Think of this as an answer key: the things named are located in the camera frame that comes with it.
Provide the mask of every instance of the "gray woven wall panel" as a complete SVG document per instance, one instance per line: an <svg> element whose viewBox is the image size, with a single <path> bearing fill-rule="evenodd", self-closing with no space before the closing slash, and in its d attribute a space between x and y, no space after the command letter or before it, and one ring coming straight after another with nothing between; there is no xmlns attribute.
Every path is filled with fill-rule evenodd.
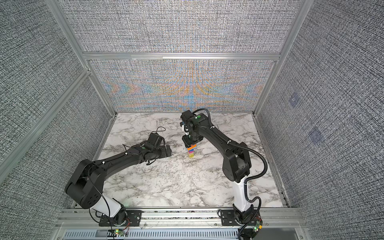
<svg viewBox="0 0 384 240"><path fill-rule="evenodd" d="M85 51L280 52L300 0L59 0Z"/></svg>
<svg viewBox="0 0 384 240"><path fill-rule="evenodd" d="M44 1L0 9L1 162L83 68Z"/></svg>
<svg viewBox="0 0 384 240"><path fill-rule="evenodd" d="M313 239L384 239L383 13L316 0L259 115Z"/></svg>
<svg viewBox="0 0 384 240"><path fill-rule="evenodd" d="M64 187L77 164L93 158L109 119L86 79L0 185L0 239L49 239L72 203Z"/></svg>
<svg viewBox="0 0 384 240"><path fill-rule="evenodd" d="M252 111L274 61L92 60L118 112Z"/></svg>

